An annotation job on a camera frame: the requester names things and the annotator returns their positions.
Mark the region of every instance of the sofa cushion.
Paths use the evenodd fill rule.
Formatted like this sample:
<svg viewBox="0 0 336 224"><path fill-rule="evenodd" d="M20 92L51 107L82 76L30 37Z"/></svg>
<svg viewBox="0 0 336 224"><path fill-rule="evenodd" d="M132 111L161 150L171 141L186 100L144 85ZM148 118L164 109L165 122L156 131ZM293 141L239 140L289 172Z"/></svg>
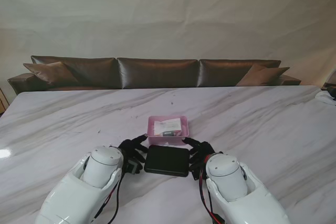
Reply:
<svg viewBox="0 0 336 224"><path fill-rule="evenodd" d="M67 58L55 56L32 56L33 63L64 63L83 86L121 88L118 64L115 58Z"/></svg>
<svg viewBox="0 0 336 224"><path fill-rule="evenodd" d="M23 66L51 86L77 86L80 84L62 62L46 65L24 63Z"/></svg>
<svg viewBox="0 0 336 224"><path fill-rule="evenodd" d="M58 88L52 88L47 89L47 91L70 91L70 90L103 90L103 89L109 89L105 87L88 87L88 86L77 86L77 87L58 87Z"/></svg>
<svg viewBox="0 0 336 224"><path fill-rule="evenodd" d="M197 60L118 58L123 89L196 87Z"/></svg>
<svg viewBox="0 0 336 224"><path fill-rule="evenodd" d="M266 68L254 64L236 86L269 86L289 68Z"/></svg>
<svg viewBox="0 0 336 224"><path fill-rule="evenodd" d="M198 87L235 86L253 64L277 68L280 60L200 60Z"/></svg>

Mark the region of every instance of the black case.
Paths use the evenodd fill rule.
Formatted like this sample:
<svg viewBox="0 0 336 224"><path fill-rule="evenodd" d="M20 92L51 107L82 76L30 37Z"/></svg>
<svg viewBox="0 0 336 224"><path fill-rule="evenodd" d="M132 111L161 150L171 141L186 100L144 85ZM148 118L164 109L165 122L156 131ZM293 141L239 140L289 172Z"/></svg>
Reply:
<svg viewBox="0 0 336 224"><path fill-rule="evenodd" d="M151 145L144 170L147 173L186 177L189 173L189 150Z"/></svg>

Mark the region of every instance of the pink container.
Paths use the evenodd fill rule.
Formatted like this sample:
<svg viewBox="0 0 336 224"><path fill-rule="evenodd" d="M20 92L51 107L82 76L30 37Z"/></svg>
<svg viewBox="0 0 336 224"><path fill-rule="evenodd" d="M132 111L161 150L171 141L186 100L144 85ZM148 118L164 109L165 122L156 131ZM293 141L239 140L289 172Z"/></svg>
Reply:
<svg viewBox="0 0 336 224"><path fill-rule="evenodd" d="M180 136L155 136L154 135L154 121L165 121L169 119L181 119L181 128L182 133ZM171 145L185 145L182 142L183 137L189 136L189 128L188 128L188 120L183 115L153 115L148 118L148 128L147 128L147 135L148 141L150 145L164 145L164 144L171 144Z"/></svg>

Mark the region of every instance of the throw pillow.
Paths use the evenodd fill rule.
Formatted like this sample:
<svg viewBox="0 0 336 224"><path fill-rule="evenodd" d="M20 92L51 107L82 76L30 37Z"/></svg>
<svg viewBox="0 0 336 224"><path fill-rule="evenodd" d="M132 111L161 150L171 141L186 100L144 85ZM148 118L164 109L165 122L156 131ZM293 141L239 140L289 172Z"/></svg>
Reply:
<svg viewBox="0 0 336 224"><path fill-rule="evenodd" d="M42 81L46 81L52 86L80 86L78 80L67 69L62 62L51 64L30 64L24 63L30 72L36 75Z"/></svg>
<svg viewBox="0 0 336 224"><path fill-rule="evenodd" d="M268 86L289 68L266 68L254 64L236 86Z"/></svg>

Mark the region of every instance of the marble table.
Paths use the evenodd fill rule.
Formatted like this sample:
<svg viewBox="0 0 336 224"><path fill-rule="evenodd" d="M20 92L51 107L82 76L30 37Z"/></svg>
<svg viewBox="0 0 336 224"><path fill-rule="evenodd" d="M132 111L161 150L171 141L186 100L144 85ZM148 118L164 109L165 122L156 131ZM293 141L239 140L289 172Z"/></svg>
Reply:
<svg viewBox="0 0 336 224"><path fill-rule="evenodd" d="M48 192L86 152L145 133L150 115L173 114L188 117L192 137L245 162L293 224L336 223L336 107L315 100L318 91L293 86L22 93L0 118L0 223L34 223ZM211 223L191 174L127 174L120 196L118 224ZM113 197L100 223L108 222L114 206Z"/></svg>

